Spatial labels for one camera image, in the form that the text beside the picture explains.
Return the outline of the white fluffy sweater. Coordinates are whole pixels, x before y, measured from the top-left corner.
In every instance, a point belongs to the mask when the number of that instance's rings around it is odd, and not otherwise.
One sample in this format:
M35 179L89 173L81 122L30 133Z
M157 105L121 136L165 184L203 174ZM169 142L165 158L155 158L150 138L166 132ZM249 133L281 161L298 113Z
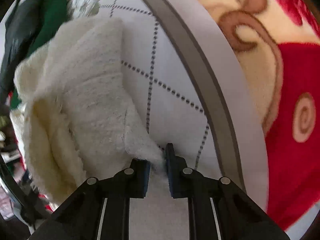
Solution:
M123 22L79 18L22 61L14 84L20 140L33 184L62 204L87 178L106 179L133 158L164 176L161 150L123 85Z

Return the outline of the stack of folded clothes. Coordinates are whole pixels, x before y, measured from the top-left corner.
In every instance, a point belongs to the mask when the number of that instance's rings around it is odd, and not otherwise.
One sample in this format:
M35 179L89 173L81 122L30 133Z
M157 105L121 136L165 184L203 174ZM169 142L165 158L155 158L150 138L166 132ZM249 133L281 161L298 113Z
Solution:
M5 105L1 105L1 157L10 174L14 176L16 181L20 180L25 172L25 167L9 116L9 108Z

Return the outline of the black jacket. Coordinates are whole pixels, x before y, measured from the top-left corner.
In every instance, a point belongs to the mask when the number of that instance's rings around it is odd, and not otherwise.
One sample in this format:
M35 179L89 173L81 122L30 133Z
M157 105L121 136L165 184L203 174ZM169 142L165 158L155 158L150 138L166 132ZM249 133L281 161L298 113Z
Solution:
M25 0L15 5L5 22L4 55L1 65L1 104L14 88L18 64L27 56L42 25L41 10L44 0Z

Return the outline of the red floral bed blanket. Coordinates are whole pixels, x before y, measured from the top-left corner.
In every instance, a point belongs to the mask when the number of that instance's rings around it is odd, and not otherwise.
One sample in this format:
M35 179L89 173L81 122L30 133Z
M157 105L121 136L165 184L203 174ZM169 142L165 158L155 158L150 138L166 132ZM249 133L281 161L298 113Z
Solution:
M126 24L153 139L223 174L291 239L319 239L319 15L304 0L67 0Z

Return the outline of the dark green striped-cuff sweater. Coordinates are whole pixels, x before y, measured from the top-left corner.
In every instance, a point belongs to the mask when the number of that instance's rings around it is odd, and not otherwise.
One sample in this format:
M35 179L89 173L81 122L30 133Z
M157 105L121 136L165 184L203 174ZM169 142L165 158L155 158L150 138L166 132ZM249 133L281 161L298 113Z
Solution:
M33 52L49 42L58 31L59 27L67 20L67 2L66 0L44 0L41 10L42 25L35 40L29 47L27 59ZM20 104L17 89L14 87L11 91L10 108L16 109Z

